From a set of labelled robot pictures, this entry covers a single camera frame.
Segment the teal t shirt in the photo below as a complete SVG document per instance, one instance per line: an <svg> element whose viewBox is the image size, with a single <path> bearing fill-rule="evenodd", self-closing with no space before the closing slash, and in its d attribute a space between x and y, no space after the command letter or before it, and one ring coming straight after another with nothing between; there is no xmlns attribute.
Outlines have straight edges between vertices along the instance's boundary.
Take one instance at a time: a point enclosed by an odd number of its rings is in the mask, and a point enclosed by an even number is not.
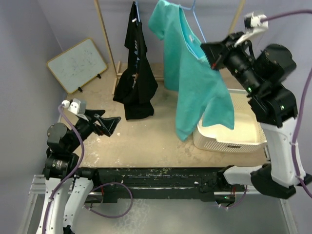
<svg viewBox="0 0 312 234"><path fill-rule="evenodd" d="M178 93L178 138L186 141L199 123L234 129L234 107L228 88L221 73L211 69L182 7L158 1L148 26L163 41L164 86Z"/></svg>

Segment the light blue wire hanger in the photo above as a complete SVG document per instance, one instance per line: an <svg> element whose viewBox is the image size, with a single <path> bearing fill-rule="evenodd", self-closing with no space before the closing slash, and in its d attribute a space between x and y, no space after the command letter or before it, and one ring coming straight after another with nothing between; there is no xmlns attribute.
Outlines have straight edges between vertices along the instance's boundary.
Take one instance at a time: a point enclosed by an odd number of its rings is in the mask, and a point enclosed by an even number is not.
<svg viewBox="0 0 312 234"><path fill-rule="evenodd" d="M200 23L199 23L199 21L198 21L197 15L196 15L195 4L196 4L196 0L193 0L193 3L192 3L192 5L191 5L191 7L186 7L186 6L180 5L180 8L192 12L193 17L194 17L194 19L195 19L195 22L196 22L196 24L197 24L197 26L198 26L198 29L199 29L199 31L200 31L200 33L201 33L201 35L202 35L202 38L203 38L204 42L207 42L207 41L206 41L206 38L205 38L205 36L204 36L204 33L203 33L203 31L202 31L202 28L201 28L201 26L200 26Z"/></svg>

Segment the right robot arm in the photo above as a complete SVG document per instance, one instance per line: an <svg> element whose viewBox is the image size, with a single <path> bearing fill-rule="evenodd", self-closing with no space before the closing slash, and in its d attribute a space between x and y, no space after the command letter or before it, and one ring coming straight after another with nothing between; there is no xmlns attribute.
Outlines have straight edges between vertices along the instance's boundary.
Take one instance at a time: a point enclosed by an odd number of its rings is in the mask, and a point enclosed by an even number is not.
<svg viewBox="0 0 312 234"><path fill-rule="evenodd" d="M248 103L260 124L268 146L270 162L254 167L227 166L217 174L223 191L233 185L253 186L259 193L288 199L296 187L306 187L312 176L301 164L297 143L303 110L283 81L296 69L288 48L267 45L258 57L250 40L240 42L242 32L224 40L201 44L213 70L226 68L246 90Z"/></svg>

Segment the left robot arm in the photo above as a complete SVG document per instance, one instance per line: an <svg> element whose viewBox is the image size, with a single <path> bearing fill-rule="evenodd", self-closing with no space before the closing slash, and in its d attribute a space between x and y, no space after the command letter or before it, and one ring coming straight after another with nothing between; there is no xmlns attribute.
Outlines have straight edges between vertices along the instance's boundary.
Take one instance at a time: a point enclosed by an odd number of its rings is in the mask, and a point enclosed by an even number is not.
<svg viewBox="0 0 312 234"><path fill-rule="evenodd" d="M100 187L98 169L80 167L74 153L92 133L110 137L121 117L103 118L105 110L86 110L74 129L55 123L47 130L47 159L43 174L45 197L38 234L73 234L74 225L88 194Z"/></svg>

